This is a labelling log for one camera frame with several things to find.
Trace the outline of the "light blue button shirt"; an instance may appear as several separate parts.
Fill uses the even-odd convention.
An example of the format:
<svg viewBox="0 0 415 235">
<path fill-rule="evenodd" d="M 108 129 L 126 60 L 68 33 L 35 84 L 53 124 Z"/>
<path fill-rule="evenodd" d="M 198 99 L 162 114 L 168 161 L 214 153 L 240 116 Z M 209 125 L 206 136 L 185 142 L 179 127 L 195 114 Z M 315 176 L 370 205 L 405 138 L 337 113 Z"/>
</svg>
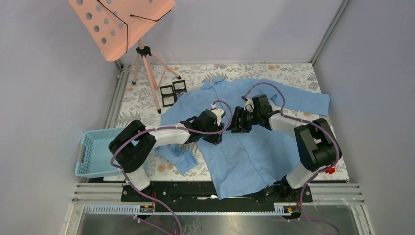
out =
<svg viewBox="0 0 415 235">
<path fill-rule="evenodd" d="M 229 82 L 216 78 L 201 88 L 182 95 L 161 116 L 160 124 L 169 126 L 198 116 L 212 103 L 231 110 L 241 106 L 242 96 L 265 94 L 279 107 L 327 115 L 330 97 L 286 86 L 266 79 L 237 79 Z M 218 145 L 205 140 L 197 142 L 210 171 L 217 196 L 220 199 L 258 192 L 282 179 L 300 162 L 297 145 L 292 137 L 255 125 L 248 133 L 226 131 Z"/>
</svg>

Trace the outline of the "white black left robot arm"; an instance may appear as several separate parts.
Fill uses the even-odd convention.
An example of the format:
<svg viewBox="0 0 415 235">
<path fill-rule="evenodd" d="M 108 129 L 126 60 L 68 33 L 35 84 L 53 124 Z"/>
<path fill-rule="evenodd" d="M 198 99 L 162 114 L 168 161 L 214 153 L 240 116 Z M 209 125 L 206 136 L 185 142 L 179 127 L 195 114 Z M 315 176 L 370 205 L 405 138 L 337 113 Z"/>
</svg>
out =
<svg viewBox="0 0 415 235">
<path fill-rule="evenodd" d="M 221 122 L 225 111 L 219 108 L 206 109 L 198 116 L 193 116 L 173 126 L 146 128 L 135 120 L 125 127 L 109 144 L 113 157 L 112 166 L 122 170 L 133 189 L 133 195 L 140 201 L 151 197 L 150 180 L 144 170 L 144 162 L 150 152 L 160 146 L 171 144 L 188 144 L 203 139 L 212 144 L 222 141 Z"/>
</svg>

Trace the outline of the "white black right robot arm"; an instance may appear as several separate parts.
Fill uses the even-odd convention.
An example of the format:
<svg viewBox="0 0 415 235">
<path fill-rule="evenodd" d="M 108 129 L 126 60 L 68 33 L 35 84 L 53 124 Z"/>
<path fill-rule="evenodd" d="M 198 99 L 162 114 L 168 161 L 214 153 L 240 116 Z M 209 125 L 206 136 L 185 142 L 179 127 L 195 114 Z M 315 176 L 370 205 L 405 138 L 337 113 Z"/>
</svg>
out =
<svg viewBox="0 0 415 235">
<path fill-rule="evenodd" d="M 282 178 L 280 189 L 281 197 L 292 202 L 299 197 L 300 188 L 306 182 L 340 159 L 341 150 L 330 126 L 323 118 L 309 122 L 285 115 L 282 110 L 273 110 L 264 94 L 244 100 L 244 107 L 235 108 L 228 130 L 248 133 L 252 126 L 259 125 L 270 131 L 283 132 L 296 142 L 300 162 Z"/>
</svg>

